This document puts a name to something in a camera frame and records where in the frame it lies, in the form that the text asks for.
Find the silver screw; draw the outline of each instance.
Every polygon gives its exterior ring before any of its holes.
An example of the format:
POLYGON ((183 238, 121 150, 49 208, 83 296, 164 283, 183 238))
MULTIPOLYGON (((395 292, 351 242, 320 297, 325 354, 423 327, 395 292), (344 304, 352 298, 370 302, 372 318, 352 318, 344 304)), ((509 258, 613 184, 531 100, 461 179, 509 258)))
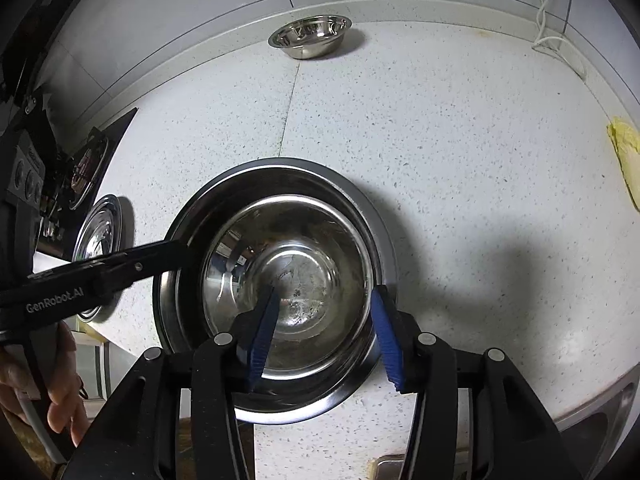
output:
POLYGON ((228 345, 234 340, 234 337, 229 332, 220 332, 213 338, 213 342, 216 345, 224 346, 228 345))
POLYGON ((153 361, 154 359, 158 359, 161 353, 161 349, 159 349, 157 346, 154 346, 153 348, 147 348, 145 350, 145 353, 143 353, 143 356, 147 361, 153 361))
POLYGON ((489 359, 491 359, 491 361, 504 361, 504 353, 502 352, 502 350, 498 350, 497 348, 491 348, 491 350, 489 350, 486 354, 489 356, 489 359))
POLYGON ((423 345, 433 345, 437 341, 436 336, 434 336, 431 332, 422 332, 418 336, 418 342, 423 345))

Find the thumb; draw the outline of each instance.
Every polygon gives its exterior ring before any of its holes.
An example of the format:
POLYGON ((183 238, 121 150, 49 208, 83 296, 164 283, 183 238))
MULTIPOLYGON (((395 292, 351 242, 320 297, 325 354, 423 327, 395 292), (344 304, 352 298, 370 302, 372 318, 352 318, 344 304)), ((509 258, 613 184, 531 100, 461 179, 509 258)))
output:
POLYGON ((0 348, 0 384, 5 384, 18 390, 29 387, 31 377, 6 350, 0 348))

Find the black device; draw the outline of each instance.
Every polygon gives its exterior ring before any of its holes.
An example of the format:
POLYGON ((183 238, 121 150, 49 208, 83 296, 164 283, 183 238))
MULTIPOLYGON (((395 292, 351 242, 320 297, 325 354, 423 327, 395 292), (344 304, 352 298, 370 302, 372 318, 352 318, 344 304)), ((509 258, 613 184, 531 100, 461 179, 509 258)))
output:
MULTIPOLYGON (((262 290, 254 309, 238 315, 228 333, 195 351, 145 351, 73 450, 68 435, 46 426, 50 370, 43 363, 55 355, 50 330, 138 280, 197 262, 186 245, 167 240, 30 275, 39 215, 28 186, 42 184, 40 159, 25 131, 0 137, 0 153, 10 161, 0 168, 12 168, 0 173, 0 346, 24 353, 40 393, 36 411, 47 432, 41 439, 50 440, 59 462, 68 462, 63 479, 174 479, 181 388, 191 388, 198 478, 248 478, 233 395, 251 392, 260 380, 279 309, 274 290, 262 290), (33 173, 29 185, 15 177, 20 161, 27 174, 33 173)), ((472 406, 468 478, 580 479, 549 414, 502 351, 454 350, 422 332, 411 315, 398 312, 383 286, 375 288, 374 298, 372 317, 381 346, 393 343, 383 348, 389 378, 400 392, 418 393, 401 480, 452 478, 458 388, 469 388, 472 406)), ((15 478, 42 478, 8 431, 0 422, 2 466, 15 478)))

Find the wall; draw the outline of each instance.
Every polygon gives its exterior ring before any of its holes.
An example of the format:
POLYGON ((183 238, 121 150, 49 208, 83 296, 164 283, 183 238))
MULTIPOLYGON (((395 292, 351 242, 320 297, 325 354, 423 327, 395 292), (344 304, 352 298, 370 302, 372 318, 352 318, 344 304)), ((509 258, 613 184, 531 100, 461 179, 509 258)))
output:
MULTIPOLYGON (((52 92, 50 118, 60 132, 72 134, 179 52, 261 16, 330 1, 337 0, 81 0, 41 71, 40 82, 52 92)), ((454 1, 532 21, 539 5, 539 0, 454 1)), ((638 66, 640 52, 608 1, 552 0, 549 11, 549 27, 566 30, 638 122, 640 78, 630 67, 638 66)))

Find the white speckled countertop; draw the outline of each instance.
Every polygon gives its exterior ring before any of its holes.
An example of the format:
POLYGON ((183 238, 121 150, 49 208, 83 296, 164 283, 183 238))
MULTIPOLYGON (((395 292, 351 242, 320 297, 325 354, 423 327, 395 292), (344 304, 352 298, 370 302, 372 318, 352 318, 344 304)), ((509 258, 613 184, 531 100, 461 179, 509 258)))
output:
MULTIPOLYGON (((526 41, 436 23, 357 29, 364 42, 341 56, 297 62, 259 43, 140 98, 99 194, 131 200, 141 244, 236 164, 325 164, 379 209, 399 307, 457 348, 503 348, 549 412, 566 413, 640 360, 640 218, 605 112, 526 41)), ((151 285, 96 324, 137 354, 159 344, 151 285)), ((365 478, 404 451, 412 412, 378 367, 325 415, 256 427, 257 477, 365 478)))

